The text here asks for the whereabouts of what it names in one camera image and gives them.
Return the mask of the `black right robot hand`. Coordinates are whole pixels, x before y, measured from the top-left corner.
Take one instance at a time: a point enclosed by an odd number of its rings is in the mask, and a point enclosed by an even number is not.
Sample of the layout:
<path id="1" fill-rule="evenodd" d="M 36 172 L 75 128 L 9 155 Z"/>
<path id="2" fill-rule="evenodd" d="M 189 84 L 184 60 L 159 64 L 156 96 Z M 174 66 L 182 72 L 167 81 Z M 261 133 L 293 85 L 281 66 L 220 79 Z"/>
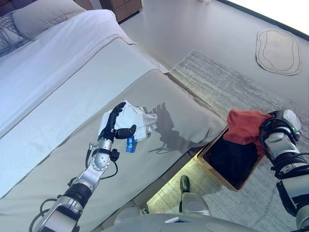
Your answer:
<path id="1" fill-rule="evenodd" d="M 289 128 L 291 134 L 295 136 L 297 140 L 299 139 L 302 134 L 301 123 L 297 115 L 292 110 L 277 110 L 269 114 L 274 116 L 274 119 L 280 122 L 283 127 Z"/>

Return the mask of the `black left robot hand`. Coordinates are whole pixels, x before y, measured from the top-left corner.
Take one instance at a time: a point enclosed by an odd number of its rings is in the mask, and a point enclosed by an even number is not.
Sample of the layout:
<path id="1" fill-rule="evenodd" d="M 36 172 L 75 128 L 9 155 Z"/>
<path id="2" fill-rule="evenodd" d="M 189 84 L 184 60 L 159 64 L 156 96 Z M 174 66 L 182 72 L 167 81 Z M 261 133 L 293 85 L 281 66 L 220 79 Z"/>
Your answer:
<path id="1" fill-rule="evenodd" d="M 112 109 L 108 117 L 106 126 L 98 135 L 98 141 L 108 139 L 113 143 L 114 139 L 127 139 L 130 136 L 134 135 L 137 128 L 136 125 L 132 125 L 130 128 L 120 128 L 120 129 L 114 128 L 116 119 L 123 111 L 125 104 L 126 104 L 125 102 L 122 102 Z"/>

